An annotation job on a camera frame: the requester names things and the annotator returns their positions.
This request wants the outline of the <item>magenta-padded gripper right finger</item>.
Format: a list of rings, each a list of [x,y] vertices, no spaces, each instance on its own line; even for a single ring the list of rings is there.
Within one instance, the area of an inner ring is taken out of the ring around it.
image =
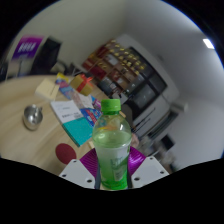
[[[148,185],[169,173],[154,156],[146,157],[131,147],[128,157],[128,188],[135,189]]]

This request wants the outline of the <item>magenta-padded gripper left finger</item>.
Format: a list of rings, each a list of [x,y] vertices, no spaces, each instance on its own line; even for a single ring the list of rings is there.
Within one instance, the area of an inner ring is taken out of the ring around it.
[[[99,165],[96,151],[90,150],[80,160],[72,159],[60,177],[84,188],[98,189]]]

